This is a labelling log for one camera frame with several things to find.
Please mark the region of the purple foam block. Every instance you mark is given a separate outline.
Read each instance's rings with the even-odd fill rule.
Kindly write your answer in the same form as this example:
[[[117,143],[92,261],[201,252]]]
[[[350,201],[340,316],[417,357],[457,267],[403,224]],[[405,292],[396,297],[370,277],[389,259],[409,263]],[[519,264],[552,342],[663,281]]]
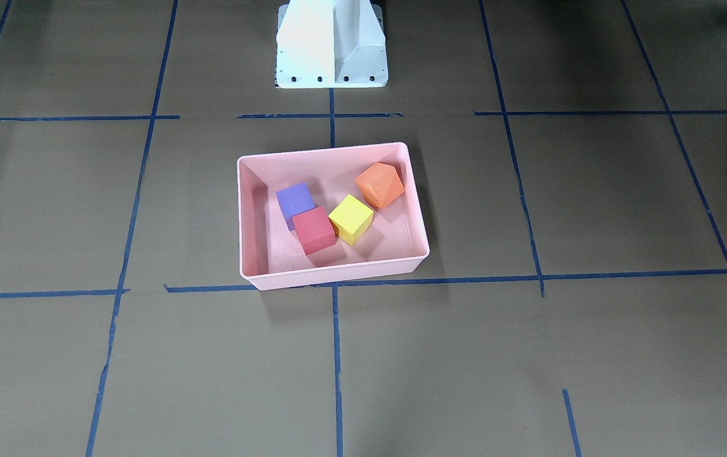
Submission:
[[[316,203],[305,182],[278,190],[276,192],[276,201],[288,231],[295,230],[295,216],[316,208]]]

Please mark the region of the orange foam block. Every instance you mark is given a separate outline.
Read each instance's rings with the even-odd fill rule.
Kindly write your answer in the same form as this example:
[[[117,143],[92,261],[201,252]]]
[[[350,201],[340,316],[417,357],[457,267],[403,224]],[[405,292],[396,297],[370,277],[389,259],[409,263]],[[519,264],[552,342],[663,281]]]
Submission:
[[[378,209],[386,208],[406,191],[396,167],[375,162],[355,178],[366,202]]]

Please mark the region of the white pedestal column base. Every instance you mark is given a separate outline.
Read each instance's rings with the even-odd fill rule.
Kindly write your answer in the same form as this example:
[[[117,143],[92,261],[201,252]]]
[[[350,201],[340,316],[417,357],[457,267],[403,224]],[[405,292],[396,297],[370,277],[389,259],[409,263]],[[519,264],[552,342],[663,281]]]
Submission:
[[[389,82],[383,8],[371,1],[290,1],[278,9],[274,84],[381,88]]]

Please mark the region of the yellow foam block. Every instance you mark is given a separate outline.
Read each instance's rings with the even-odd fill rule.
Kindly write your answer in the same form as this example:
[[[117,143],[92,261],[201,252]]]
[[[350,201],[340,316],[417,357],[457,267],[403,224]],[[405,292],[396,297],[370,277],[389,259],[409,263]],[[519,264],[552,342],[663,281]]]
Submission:
[[[372,225],[374,211],[354,195],[347,194],[330,211],[328,218],[337,237],[353,246]]]

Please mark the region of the pink plastic bin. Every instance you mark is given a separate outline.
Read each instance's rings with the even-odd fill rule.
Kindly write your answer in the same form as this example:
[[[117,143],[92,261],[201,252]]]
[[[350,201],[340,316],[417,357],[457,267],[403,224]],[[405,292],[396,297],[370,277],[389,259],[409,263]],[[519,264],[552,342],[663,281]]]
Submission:
[[[375,162],[398,170],[406,191],[383,209],[369,205],[355,178]],[[337,243],[306,255],[288,231],[276,192],[305,182],[326,214],[347,194],[374,211],[372,225],[353,246]],[[430,253],[409,151],[404,143],[253,154],[237,160],[239,272],[271,290],[408,273]]]

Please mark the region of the red foam block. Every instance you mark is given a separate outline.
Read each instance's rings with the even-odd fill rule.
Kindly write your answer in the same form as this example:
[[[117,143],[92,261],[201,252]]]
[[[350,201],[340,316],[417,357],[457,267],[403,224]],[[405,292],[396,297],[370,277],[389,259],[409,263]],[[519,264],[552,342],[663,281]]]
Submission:
[[[317,253],[337,243],[334,226],[322,206],[316,206],[294,216],[293,226],[302,251],[306,255]]]

